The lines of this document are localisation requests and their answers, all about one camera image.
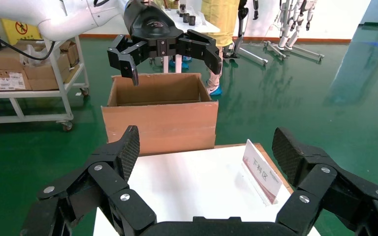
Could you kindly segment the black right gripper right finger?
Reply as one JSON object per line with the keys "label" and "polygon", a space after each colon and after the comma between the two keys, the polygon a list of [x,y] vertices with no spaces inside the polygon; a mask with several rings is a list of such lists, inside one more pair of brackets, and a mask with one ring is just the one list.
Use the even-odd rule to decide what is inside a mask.
{"label": "black right gripper right finger", "polygon": [[272,152],[294,192],[276,217],[291,235],[305,236],[323,210],[357,236],[378,236],[378,185],[341,168],[323,149],[276,128]]}

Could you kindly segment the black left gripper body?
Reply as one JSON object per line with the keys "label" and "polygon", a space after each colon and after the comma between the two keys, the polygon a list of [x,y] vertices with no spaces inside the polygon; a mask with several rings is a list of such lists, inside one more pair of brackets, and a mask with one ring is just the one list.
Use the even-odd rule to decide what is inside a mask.
{"label": "black left gripper body", "polygon": [[178,42],[184,32],[157,5],[144,5],[141,0],[130,0],[126,4],[123,18],[132,41],[144,43],[140,47],[142,58],[178,54]]}

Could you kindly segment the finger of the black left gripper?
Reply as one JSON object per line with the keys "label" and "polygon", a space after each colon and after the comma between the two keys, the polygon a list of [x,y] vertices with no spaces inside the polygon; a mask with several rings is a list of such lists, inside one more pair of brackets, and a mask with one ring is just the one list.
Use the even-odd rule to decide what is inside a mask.
{"label": "finger of the black left gripper", "polygon": [[177,39],[177,54],[204,61],[214,73],[220,74],[222,59],[216,41],[200,32],[189,29]]}
{"label": "finger of the black left gripper", "polygon": [[109,65],[121,72],[122,77],[130,78],[134,86],[139,85],[137,65],[149,57],[147,41],[133,42],[124,35],[118,35],[107,50]]}

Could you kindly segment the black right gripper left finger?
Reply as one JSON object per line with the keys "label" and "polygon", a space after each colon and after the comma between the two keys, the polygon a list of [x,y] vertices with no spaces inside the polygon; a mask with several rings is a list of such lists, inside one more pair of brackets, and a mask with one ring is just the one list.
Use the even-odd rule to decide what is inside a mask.
{"label": "black right gripper left finger", "polygon": [[130,125],[118,141],[100,146],[81,167],[39,190],[20,235],[69,236],[94,209],[119,235],[141,235],[157,217],[128,184],[139,152],[139,130]]}

